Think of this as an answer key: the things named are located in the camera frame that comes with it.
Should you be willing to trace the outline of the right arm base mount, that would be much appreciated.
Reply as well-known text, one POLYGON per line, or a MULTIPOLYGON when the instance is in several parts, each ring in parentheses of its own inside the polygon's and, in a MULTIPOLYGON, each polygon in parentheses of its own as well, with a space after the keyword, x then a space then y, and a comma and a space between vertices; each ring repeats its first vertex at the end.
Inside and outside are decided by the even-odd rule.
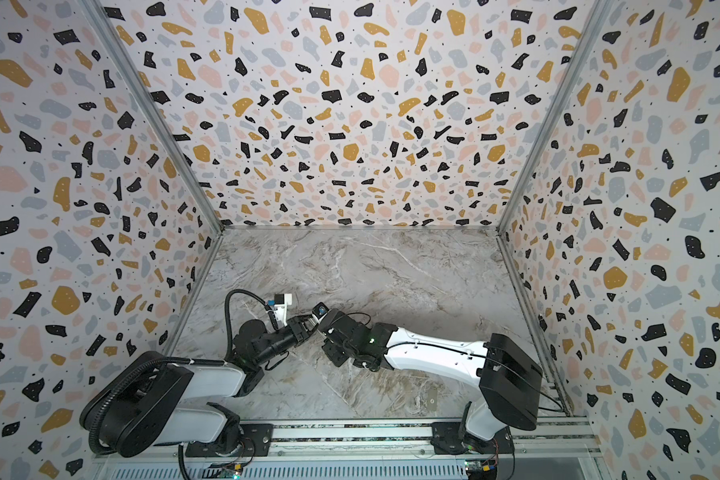
POLYGON ((433 422, 431 433, 430 444, 437 455, 497 455, 510 430, 485 402, 476 406, 468 402, 458 422, 433 422))

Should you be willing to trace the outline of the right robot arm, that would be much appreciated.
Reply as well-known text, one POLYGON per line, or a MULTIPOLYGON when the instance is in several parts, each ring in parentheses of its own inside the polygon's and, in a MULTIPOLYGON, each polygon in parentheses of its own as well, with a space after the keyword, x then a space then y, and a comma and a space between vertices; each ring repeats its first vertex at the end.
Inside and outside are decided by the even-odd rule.
POLYGON ((480 391, 483 400, 465 408, 467 436, 490 441, 506 427, 533 431, 538 423, 543 371, 510 337, 453 341, 424 336, 402 327, 367 326, 350 315, 319 304, 313 310, 322 350, 337 367, 378 372, 412 370, 459 381, 480 391))

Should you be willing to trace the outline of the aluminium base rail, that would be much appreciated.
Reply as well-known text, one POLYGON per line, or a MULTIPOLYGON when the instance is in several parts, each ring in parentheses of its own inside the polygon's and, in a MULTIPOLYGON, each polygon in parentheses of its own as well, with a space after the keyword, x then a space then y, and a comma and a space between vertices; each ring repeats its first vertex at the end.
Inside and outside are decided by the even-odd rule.
POLYGON ((250 461, 241 479, 467 479, 467 460, 498 460, 498 479, 607 479, 587 420, 543 417, 535 430, 509 429, 497 455, 437 455, 435 419, 264 420, 274 425, 266 457, 189 458, 174 446, 98 458, 94 479, 207 479, 212 464, 250 461))

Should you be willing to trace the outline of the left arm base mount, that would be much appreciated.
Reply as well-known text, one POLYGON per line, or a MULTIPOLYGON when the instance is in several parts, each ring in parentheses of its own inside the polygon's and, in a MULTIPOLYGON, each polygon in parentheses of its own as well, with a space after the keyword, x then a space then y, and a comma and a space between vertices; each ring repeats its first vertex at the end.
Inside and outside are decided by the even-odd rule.
POLYGON ((219 461, 266 457, 273 433, 274 425, 271 423, 243 423, 225 430, 211 443, 190 443, 185 449, 185 455, 219 461))

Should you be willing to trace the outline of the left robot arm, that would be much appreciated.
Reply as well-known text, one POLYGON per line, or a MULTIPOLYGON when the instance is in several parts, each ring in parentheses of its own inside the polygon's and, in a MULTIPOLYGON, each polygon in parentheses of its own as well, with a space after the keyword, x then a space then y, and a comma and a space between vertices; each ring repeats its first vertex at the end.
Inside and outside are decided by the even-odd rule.
POLYGON ((153 446, 213 445, 232 452, 241 434, 237 414, 216 398, 248 395, 266 364, 303 344, 317 317, 291 317, 275 332, 245 322, 222 360, 165 356, 147 351, 110 381, 83 409, 79 423, 96 455, 134 457, 153 446))

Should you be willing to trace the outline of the right electronics board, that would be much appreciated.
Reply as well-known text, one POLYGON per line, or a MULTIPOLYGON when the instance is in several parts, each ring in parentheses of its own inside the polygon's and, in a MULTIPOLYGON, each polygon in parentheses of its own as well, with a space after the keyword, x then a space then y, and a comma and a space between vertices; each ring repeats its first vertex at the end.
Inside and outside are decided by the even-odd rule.
POLYGON ((464 468, 468 480, 498 479, 498 460, 495 458, 467 460, 464 468))

